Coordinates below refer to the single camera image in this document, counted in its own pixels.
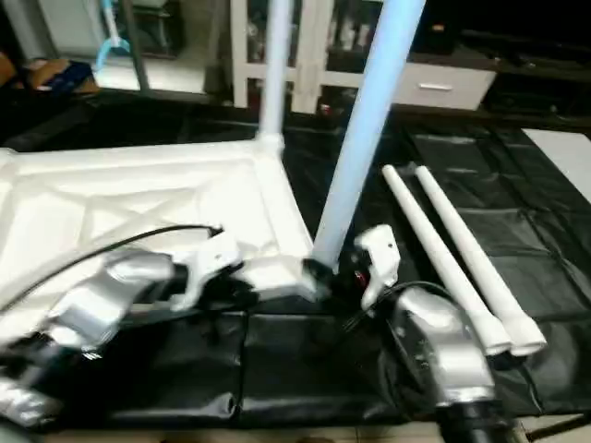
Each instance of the black mat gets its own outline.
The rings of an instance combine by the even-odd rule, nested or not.
[[[24,105],[18,106],[25,114]],[[252,113],[186,103],[109,97],[59,106],[50,116],[51,106],[44,104],[44,119],[32,117],[30,127],[19,122],[11,133],[5,126],[4,145],[24,151],[79,149],[240,139],[256,131]],[[344,125],[296,116],[286,126],[285,168],[314,233]],[[505,361],[513,368],[496,372],[507,407],[518,415],[588,412],[591,205],[518,129],[394,120],[347,241],[389,223],[403,257],[400,281],[438,279],[379,174],[387,162],[399,168],[440,227],[405,166],[414,162],[432,169],[549,342],[544,351]],[[340,321],[288,297],[256,312],[127,331],[90,371],[91,378],[80,376],[77,386],[93,400],[73,408],[66,424],[273,427],[428,419],[429,405],[378,327],[368,325],[336,351],[323,352],[322,346],[339,339]]]

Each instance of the white post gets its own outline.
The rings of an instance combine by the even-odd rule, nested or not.
[[[403,179],[390,165],[384,166],[381,171],[406,218],[413,227],[418,240],[425,252],[427,252],[433,268],[437,271],[453,299],[472,320],[474,329],[480,340],[482,340],[487,354],[495,355],[507,351],[511,341],[501,322],[490,314],[480,295],[478,295],[476,289],[474,289],[458,262],[455,261],[452,253],[428,220],[427,215],[416,203]]]
[[[312,252],[326,266],[333,267],[341,254],[424,5],[425,0],[383,4]]]
[[[285,72],[292,33],[293,0],[271,0],[267,22],[267,74],[260,108],[259,136],[280,136],[285,102]]]
[[[478,283],[480,292],[509,334],[512,341],[511,353],[524,356],[542,349],[546,345],[546,339],[536,322],[519,306],[509,286],[492,265],[430,170],[419,166],[415,174]]]

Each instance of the cabinet drawer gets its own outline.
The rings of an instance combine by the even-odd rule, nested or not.
[[[407,63],[394,102],[474,110],[494,78],[490,71]]]

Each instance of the light blue pole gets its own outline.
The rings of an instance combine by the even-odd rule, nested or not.
[[[425,0],[385,0],[382,7],[312,251],[327,266],[341,254],[424,5]]]

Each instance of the black cable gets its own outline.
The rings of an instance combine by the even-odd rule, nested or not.
[[[542,438],[557,436],[558,434],[573,431],[575,429],[587,426],[590,423],[591,414],[586,413],[554,425],[540,427],[539,429],[526,433],[525,437],[527,438],[527,441],[533,442],[541,440]]]
[[[382,302],[390,299],[393,295],[396,295],[400,291],[404,289],[410,288],[411,286],[420,286],[423,288],[428,288],[431,290],[435,290],[436,292],[444,295],[447,298],[451,298],[452,296],[450,293],[441,285],[437,283],[433,283],[432,281],[425,281],[425,280],[416,280],[416,281],[405,281],[402,283],[394,284],[392,287],[387,288],[380,296],[376,299],[375,302],[368,308],[359,310],[356,314],[350,317],[343,323],[343,333],[344,335],[351,332],[353,329],[357,327],[361,321],[368,316],[368,312],[371,309],[378,307]]]
[[[20,293],[15,295],[15,297],[12,298],[9,302],[0,306],[0,316],[5,314],[6,312],[8,312],[15,305],[20,303],[27,295],[32,293],[34,290],[38,289],[40,286],[43,286],[44,284],[46,284],[52,278],[56,277],[57,275],[61,274],[62,272],[66,271],[70,268],[75,267],[76,265],[79,265],[83,261],[89,260],[91,258],[95,258],[95,257],[99,256],[100,254],[111,252],[121,246],[129,245],[130,243],[137,242],[138,240],[142,240],[142,239],[148,238],[148,237],[153,237],[154,235],[159,235],[161,233],[170,233],[173,231],[187,231],[187,230],[194,230],[194,229],[207,230],[207,231],[209,231],[210,236],[217,235],[218,233],[220,233],[222,231],[221,229],[217,229],[212,226],[207,226],[205,224],[177,224],[174,226],[165,226],[163,228],[153,229],[151,231],[146,231],[144,233],[138,233],[138,234],[133,235],[131,237],[124,238],[123,240],[119,240],[117,242],[111,243],[110,245],[102,246],[98,249],[90,251],[89,253],[84,254],[83,256],[78,257],[78,258],[66,263],[65,265],[62,265],[62,266],[48,272],[47,274],[42,276],[37,281],[30,284],[28,287],[26,287]]]

